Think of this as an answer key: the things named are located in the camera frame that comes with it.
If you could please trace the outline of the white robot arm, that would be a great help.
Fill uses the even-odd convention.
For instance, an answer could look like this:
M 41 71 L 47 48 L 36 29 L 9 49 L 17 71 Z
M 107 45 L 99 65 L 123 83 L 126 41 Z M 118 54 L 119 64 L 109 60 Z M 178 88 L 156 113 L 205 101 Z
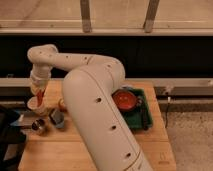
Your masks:
M 62 95 L 68 113 L 98 171 L 154 171 L 112 99 L 125 80 L 114 57 L 61 53 L 53 44 L 27 52 L 31 89 L 47 85 L 51 70 L 65 70 Z

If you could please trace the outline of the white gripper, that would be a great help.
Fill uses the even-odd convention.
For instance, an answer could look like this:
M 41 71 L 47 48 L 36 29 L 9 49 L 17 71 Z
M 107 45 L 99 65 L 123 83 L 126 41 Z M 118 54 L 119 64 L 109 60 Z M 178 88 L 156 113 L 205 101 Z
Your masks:
M 47 83 L 51 78 L 51 67 L 48 66 L 34 66 L 30 72 L 30 90 L 34 96 L 39 92 L 38 87 L 42 88 L 42 98 L 45 96 Z

